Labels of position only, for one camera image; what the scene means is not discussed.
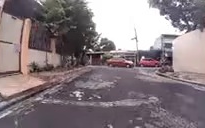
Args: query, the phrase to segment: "green foliage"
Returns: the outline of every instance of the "green foliage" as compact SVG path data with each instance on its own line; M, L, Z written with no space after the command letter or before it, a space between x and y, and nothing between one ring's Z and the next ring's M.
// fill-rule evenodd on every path
M95 51L112 51L116 50L116 46L113 41L107 39L107 38L102 38L100 40L100 43L98 45L95 45Z
M31 62L29 67L30 67L30 72L31 73L33 73L33 72L40 72L41 71L40 66L36 62Z
M148 0L180 31L205 28L205 0Z
M85 0L47 0L44 3L45 24L60 40L63 55L83 57L92 48L98 33L93 12Z
M104 54L102 57L102 64L105 64L107 60L113 58L113 55L111 54Z
M44 71L52 71L54 69L54 65L46 64L43 68Z

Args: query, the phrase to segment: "red car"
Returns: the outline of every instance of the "red car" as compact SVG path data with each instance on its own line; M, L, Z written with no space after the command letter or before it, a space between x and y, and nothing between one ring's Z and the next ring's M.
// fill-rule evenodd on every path
M141 67L159 67L160 66L160 62L154 59L142 59L139 62L139 65Z
M134 63L132 61L125 60L123 58L112 58L107 60L107 65L111 67L134 67Z

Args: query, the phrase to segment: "metal gate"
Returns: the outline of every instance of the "metal gate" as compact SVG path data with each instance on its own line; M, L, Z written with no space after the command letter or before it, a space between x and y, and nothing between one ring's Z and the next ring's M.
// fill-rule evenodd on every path
M0 23L0 73L20 71L23 20L3 13Z

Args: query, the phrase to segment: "window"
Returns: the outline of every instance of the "window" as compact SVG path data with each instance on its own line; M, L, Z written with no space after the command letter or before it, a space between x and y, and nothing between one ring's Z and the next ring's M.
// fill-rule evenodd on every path
M171 44L171 43L164 44L164 48L172 48L172 47L173 47L173 44Z

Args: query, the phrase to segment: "overcast sky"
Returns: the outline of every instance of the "overcast sky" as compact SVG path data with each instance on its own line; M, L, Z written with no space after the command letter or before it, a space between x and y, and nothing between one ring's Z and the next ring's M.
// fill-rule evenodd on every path
M94 22L102 37L113 40L122 50L135 50L134 26L139 49L149 49L160 34L176 34L169 21L149 8L147 0L87 0L94 12Z

